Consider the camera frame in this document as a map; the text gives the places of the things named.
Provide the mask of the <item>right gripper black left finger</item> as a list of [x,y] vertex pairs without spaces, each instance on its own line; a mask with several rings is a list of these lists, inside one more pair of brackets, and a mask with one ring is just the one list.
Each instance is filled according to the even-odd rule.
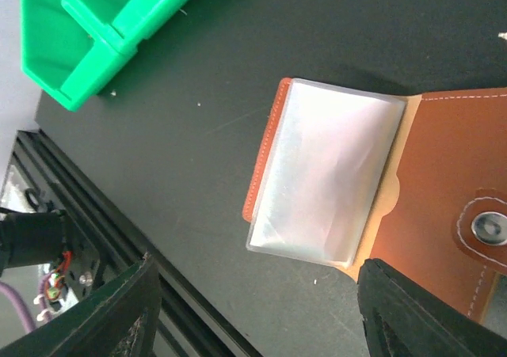
[[64,314],[1,349],[2,356],[151,356],[161,284],[146,254]]

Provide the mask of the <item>brown leather card holder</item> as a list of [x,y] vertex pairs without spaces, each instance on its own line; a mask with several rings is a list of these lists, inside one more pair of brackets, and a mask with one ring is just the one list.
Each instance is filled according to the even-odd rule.
[[378,258],[482,322],[506,272],[506,91],[284,78],[242,216],[251,251],[351,279]]

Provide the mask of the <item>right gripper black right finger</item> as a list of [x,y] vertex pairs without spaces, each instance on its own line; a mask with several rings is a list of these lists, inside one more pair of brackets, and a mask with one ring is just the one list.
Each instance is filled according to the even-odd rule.
[[358,276],[371,356],[505,356],[506,339],[472,321],[380,259]]

